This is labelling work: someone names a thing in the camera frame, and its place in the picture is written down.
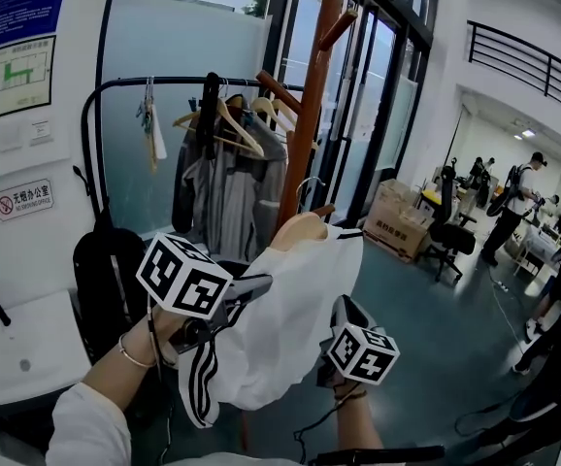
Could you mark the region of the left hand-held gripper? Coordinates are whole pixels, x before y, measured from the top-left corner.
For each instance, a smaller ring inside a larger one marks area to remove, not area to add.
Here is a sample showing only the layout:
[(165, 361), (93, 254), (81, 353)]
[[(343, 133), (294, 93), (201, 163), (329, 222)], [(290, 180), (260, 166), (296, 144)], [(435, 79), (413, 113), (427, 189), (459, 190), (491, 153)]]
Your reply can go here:
[(185, 238), (155, 234), (136, 279), (150, 305), (186, 318), (170, 345), (178, 354), (206, 344), (228, 320), (227, 310), (242, 307), (266, 294), (273, 277), (230, 273)]

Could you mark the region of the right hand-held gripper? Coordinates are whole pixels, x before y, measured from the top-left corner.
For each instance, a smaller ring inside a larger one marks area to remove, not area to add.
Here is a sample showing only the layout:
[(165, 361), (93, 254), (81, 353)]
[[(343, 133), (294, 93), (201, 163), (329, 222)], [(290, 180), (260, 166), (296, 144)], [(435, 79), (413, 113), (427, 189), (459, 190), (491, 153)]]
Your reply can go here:
[(335, 376), (380, 385), (400, 356), (395, 340), (348, 295), (333, 307), (331, 334), (320, 343), (316, 384), (332, 387)]

